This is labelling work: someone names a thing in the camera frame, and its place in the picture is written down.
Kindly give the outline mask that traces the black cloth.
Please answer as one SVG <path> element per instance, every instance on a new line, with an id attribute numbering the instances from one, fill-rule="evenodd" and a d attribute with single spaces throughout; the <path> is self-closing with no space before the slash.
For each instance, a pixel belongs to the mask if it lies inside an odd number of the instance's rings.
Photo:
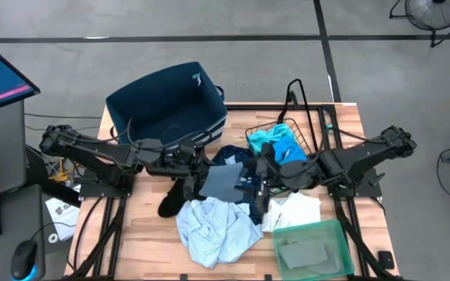
<path id="1" fill-rule="evenodd" d="M 167 195 L 161 201 L 158 208 L 158 215 L 162 218 L 170 218 L 179 213 L 187 199 L 183 192 L 184 180 L 178 179 Z"/>

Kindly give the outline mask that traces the small black clamp block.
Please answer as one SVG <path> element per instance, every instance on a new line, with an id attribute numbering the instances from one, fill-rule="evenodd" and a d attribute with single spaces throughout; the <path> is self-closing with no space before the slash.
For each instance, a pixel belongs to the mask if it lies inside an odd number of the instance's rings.
<path id="1" fill-rule="evenodd" d="M 395 261 L 390 251 L 378 251 L 378 262 L 383 269 L 395 269 Z"/>

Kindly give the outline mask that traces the navy dotted cloth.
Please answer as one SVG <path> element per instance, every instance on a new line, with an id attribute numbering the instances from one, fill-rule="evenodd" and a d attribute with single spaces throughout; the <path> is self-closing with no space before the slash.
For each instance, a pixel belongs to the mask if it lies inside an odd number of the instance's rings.
<path id="1" fill-rule="evenodd" d="M 216 155 L 212 158 L 212 162 L 217 165 L 232 165 L 242 163 L 243 168 L 251 166 L 255 161 L 252 152 L 247 148 L 240 148 L 233 145 L 221 147 Z M 239 180 L 240 185 L 237 187 L 241 192 L 241 198 L 235 201 L 235 204 L 249 204 L 249 217 L 255 225 L 263 220 L 263 215 L 255 207 L 254 195 L 260 189 L 261 180 L 254 171 L 246 170 L 243 172 L 244 180 Z"/>

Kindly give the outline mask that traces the bright blue cloth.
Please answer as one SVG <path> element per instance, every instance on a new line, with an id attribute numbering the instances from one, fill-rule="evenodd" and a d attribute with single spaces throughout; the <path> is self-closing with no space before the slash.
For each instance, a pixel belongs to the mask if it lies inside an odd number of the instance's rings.
<path id="1" fill-rule="evenodd" d="M 306 155 L 298 144 L 293 130 L 285 123 L 277 124 L 268 132 L 268 142 L 273 145 L 275 161 L 283 165 L 292 161 L 305 161 Z"/>

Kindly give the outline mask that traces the grey desk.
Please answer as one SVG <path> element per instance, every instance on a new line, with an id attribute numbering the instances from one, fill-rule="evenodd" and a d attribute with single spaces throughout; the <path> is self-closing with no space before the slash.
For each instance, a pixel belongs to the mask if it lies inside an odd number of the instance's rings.
<path id="1" fill-rule="evenodd" d="M 24 106 L 0 108 L 0 281 L 13 281 L 17 245 L 41 228 L 41 187 L 26 185 Z"/>

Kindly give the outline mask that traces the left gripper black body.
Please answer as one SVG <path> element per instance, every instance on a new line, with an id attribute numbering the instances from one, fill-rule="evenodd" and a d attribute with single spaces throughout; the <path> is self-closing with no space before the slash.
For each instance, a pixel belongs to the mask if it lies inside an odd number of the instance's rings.
<path id="1" fill-rule="evenodd" d="M 184 178 L 191 175 L 191 160 L 195 156 L 195 143 L 184 138 L 176 148 L 162 145 L 159 139 L 137 141 L 137 160 L 151 176 Z"/>

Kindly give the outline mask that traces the white cloth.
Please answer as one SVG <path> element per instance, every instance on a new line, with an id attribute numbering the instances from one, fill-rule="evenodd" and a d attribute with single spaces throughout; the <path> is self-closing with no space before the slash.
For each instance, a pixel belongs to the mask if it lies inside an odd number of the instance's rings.
<path id="1" fill-rule="evenodd" d="M 302 226 L 321 221 L 321 201 L 301 193 L 270 199 L 268 211 L 262 217 L 264 233 L 292 226 Z"/>

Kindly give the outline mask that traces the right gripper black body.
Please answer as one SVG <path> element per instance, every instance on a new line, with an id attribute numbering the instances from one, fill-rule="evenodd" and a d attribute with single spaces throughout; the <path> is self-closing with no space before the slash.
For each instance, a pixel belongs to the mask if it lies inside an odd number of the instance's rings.
<path id="1" fill-rule="evenodd" d="M 296 160 L 283 164 L 279 171 L 282 184 L 290 191 L 327 186 L 328 177 L 321 168 L 320 156 L 321 154 L 316 154 L 305 161 Z"/>

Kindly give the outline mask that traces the blue-grey cloth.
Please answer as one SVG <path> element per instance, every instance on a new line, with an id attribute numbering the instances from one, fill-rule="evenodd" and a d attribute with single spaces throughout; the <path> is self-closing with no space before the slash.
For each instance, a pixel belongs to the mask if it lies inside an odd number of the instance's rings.
<path id="1" fill-rule="evenodd" d="M 214 197 L 225 202 L 238 202 L 244 192 L 237 189 L 241 186 L 241 162 L 233 165 L 214 165 L 209 167 L 208 176 L 198 192 L 203 197 Z"/>

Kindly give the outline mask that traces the white printed paper sheet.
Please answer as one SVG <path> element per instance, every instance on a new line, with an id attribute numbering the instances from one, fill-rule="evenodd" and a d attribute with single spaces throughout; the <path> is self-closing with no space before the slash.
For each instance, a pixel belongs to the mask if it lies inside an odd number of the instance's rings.
<path id="1" fill-rule="evenodd" d="M 45 202 L 52 225 L 55 227 L 56 239 L 60 241 L 71 238 L 76 229 L 80 209 L 56 198 L 50 198 Z"/>

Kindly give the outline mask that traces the green translucent plastic tray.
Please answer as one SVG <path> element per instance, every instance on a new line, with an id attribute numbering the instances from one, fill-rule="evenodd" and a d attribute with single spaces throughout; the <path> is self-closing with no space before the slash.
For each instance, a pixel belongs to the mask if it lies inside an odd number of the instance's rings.
<path id="1" fill-rule="evenodd" d="M 333 279 L 348 276 L 354 273 L 354 265 L 350 250 L 348 249 L 347 240 L 341 224 L 336 219 L 315 222 L 302 226 L 292 226 L 283 229 L 277 229 L 273 232 L 273 247 L 277 256 L 277 264 L 279 268 L 280 277 L 283 281 L 319 281 L 325 279 Z M 278 249 L 284 245 L 288 240 L 327 240 L 334 243 L 339 253 L 339 258 L 342 264 L 341 270 L 330 275 L 319 276 L 303 276 L 302 278 L 290 277 L 283 272 L 280 265 L 280 254 Z"/>

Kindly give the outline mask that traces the navy fabric storage bin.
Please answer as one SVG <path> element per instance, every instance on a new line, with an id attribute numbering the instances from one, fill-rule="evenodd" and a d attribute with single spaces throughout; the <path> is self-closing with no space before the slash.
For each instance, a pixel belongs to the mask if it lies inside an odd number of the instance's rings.
<path id="1" fill-rule="evenodd" d="M 105 105 L 121 144 L 158 139 L 175 148 L 191 137 L 197 145 L 220 139 L 227 120 L 224 90 L 199 62 L 143 76 L 107 97 Z"/>

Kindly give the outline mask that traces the black floor fan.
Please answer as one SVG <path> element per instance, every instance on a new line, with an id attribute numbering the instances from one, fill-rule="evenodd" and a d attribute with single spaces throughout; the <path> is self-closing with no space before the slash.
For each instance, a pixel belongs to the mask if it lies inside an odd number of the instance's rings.
<path id="1" fill-rule="evenodd" d="M 437 40 L 439 30 L 449 29 L 450 0 L 397 0 L 388 13 L 389 19 L 407 19 L 414 27 L 430 32 L 430 47 L 441 44 Z"/>

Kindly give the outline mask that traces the light blue patterned cloth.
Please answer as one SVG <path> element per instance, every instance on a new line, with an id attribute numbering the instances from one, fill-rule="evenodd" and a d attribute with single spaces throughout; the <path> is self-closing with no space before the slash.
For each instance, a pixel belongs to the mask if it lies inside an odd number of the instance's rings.
<path id="1" fill-rule="evenodd" d="M 205 268 L 236 262 L 263 238 L 261 226 L 249 217 L 247 203 L 214 197 L 186 201 L 176 215 L 181 243 L 191 260 Z"/>

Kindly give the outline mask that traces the black metal rig frame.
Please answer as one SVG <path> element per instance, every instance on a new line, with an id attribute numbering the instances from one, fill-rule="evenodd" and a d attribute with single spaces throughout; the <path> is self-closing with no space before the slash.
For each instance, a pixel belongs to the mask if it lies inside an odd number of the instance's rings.
<path id="1" fill-rule="evenodd" d="M 326 103 L 311 104 L 310 110 L 312 124 L 314 126 L 317 144 L 321 142 L 322 121 L 338 124 L 343 130 L 363 136 L 363 126 L 355 103 Z M 254 104 L 250 102 L 227 102 L 228 117 L 222 137 L 206 148 L 206 154 L 212 158 L 219 148 L 226 144 L 246 147 L 245 131 L 254 126 L 277 121 L 283 109 L 279 102 L 263 102 Z M 298 108 L 290 106 L 286 116 L 292 118 L 301 129 L 301 134 L 311 143 L 311 133 L 306 110 L 300 105 Z M 122 233 L 119 246 L 116 248 L 117 258 L 111 258 L 115 237 L 111 238 L 105 246 L 104 254 L 97 260 L 100 265 L 99 275 L 107 275 L 111 261 L 116 261 L 115 280 L 280 280 L 277 258 L 274 253 L 272 239 L 269 233 L 246 251 L 235 263 L 218 264 L 214 269 L 204 268 L 194 263 L 188 250 L 180 242 L 175 219 L 163 219 L 158 217 L 157 209 L 167 191 L 173 186 L 173 182 L 166 177 L 152 177 L 145 171 L 136 176 L 135 185 L 131 197 L 127 199 L 127 206 L 123 220 Z M 314 190 L 304 190 L 309 196 L 318 197 L 321 200 L 322 219 L 336 219 L 334 200 L 325 187 L 317 187 Z M 85 199 L 80 207 L 77 229 L 73 237 L 68 260 L 74 265 L 74 253 L 76 253 L 76 265 L 84 261 L 94 246 L 97 244 L 103 223 L 104 215 L 107 215 L 107 223 L 113 218 L 119 200 L 106 203 L 102 199 L 94 208 L 82 235 L 80 228 L 91 207 L 97 199 Z M 343 201 L 342 207 L 348 217 L 358 218 L 360 234 L 366 246 L 377 258 L 378 251 L 390 251 L 395 260 L 395 268 L 390 270 L 393 275 L 399 275 L 397 259 L 394 255 L 391 238 L 388 232 L 385 215 L 382 208 L 372 199 L 361 197 L 354 199 L 355 204 Z"/>

